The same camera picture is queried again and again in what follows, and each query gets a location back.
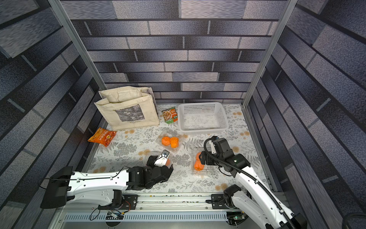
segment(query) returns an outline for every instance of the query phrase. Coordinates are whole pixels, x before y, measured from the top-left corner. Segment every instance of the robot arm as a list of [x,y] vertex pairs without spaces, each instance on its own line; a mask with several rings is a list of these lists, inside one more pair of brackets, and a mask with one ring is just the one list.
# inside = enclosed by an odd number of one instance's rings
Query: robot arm
[[113,210],[123,203],[122,191],[150,189],[165,182],[173,172],[169,152],[150,156],[146,166],[134,166],[113,173],[72,172],[67,166],[48,183],[41,208],[57,208],[66,203],[95,203],[100,210]]
[[[206,148],[210,141],[212,152]],[[307,222],[281,203],[258,178],[247,159],[241,154],[234,155],[227,140],[213,136],[204,143],[205,151],[199,158],[203,165],[224,167],[225,171],[242,184],[251,193],[253,201],[237,185],[224,191],[224,200],[228,207],[237,207],[245,212],[262,229],[303,229]]]

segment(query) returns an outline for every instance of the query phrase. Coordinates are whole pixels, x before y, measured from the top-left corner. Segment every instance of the white plastic basket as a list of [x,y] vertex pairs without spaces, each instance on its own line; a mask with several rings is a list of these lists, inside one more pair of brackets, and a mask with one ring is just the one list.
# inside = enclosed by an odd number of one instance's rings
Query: white plastic basket
[[184,134],[219,133],[229,128],[221,103],[184,103],[178,106],[178,126]]

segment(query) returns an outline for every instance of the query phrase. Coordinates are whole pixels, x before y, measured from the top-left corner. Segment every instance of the table surface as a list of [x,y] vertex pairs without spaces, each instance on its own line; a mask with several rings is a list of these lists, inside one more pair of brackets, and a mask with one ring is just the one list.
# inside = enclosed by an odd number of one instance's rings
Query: table surface
[[[145,166],[143,163],[151,152],[162,152],[164,150],[162,146],[155,142],[162,131],[165,128],[172,128],[179,132],[178,122],[168,125],[164,122],[161,113],[162,110],[174,106],[178,107],[176,104],[157,105],[160,119],[159,126],[120,130],[108,147],[100,144],[88,172],[114,172],[119,171],[122,166]],[[179,143],[182,146],[178,152],[172,153],[174,171],[169,180],[154,185],[152,189],[144,189],[141,191],[129,190],[128,192],[212,193],[223,192],[225,188],[233,184],[241,186],[233,177],[228,177],[220,173],[217,166],[214,167],[212,175],[193,175],[192,150],[198,152],[198,148],[203,147],[204,140],[212,135],[225,138],[235,154],[243,154],[251,163],[259,178],[268,186],[240,105],[223,104],[223,106],[229,123],[229,128],[226,131],[216,134],[183,135],[183,140],[180,139]]]

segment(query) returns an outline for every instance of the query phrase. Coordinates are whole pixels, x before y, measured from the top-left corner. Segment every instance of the wall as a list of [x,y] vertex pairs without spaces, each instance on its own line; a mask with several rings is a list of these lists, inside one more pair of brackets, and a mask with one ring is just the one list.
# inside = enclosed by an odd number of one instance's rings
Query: wall
[[286,1],[61,1],[108,88],[239,103]]
[[101,120],[98,86],[47,0],[0,9],[1,228],[47,228],[55,209],[39,208],[38,181],[82,168]]
[[366,209],[365,10],[299,0],[248,106],[277,186],[312,228]]

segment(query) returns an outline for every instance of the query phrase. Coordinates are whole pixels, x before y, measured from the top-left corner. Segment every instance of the metal pole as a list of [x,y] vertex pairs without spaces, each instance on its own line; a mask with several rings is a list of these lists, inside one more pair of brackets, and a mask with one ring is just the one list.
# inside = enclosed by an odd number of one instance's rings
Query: metal pole
[[269,45],[262,57],[262,60],[259,63],[258,69],[254,74],[253,81],[250,83],[249,89],[245,94],[245,97],[243,99],[243,105],[242,105],[243,107],[246,107],[249,104],[249,101],[253,95],[253,92],[258,84],[259,78],[262,77],[262,75],[265,71],[264,67],[266,66],[273,50],[275,49],[275,46],[276,46],[278,40],[280,39],[282,31],[285,28],[285,25],[287,24],[287,21],[290,18],[290,15],[291,15],[292,11],[294,10],[297,1],[298,0],[288,0],[287,1],[285,9],[277,23],[276,30],[274,31],[274,34],[271,37],[271,41],[269,42]]
[[255,133],[254,126],[253,126],[253,123],[252,123],[252,121],[250,119],[250,115],[249,115],[249,112],[248,112],[247,107],[242,107],[242,111],[243,111],[243,115],[244,115],[244,118],[245,118],[245,122],[248,125],[249,133],[250,133],[250,136],[252,137],[252,140],[253,140],[253,143],[254,143],[254,147],[255,147],[255,149],[257,151],[259,160],[261,162],[261,165],[262,165],[264,174],[266,174],[269,177],[269,181],[271,182],[272,188],[276,192],[278,192],[279,189],[276,186],[276,183],[275,183],[275,180],[273,179],[273,176],[272,176],[271,171],[269,170],[269,167],[268,167],[266,158],[264,157],[264,153],[262,151],[261,145],[259,144],[258,137],[257,137],[257,135]]
[[97,82],[99,88],[101,90],[106,90],[107,86],[105,85],[102,77],[100,76],[98,69],[94,65],[91,57],[89,56],[88,51],[86,50],[83,42],[81,41],[78,32],[76,32],[75,27],[73,26],[70,18],[68,17],[64,7],[62,6],[60,0],[48,0],[50,3],[53,11],[55,12],[56,16],[59,18],[61,24],[64,26],[67,34],[71,38],[71,41],[75,45],[76,49],[78,50],[81,58],[83,58],[86,66],[88,67],[91,75]]

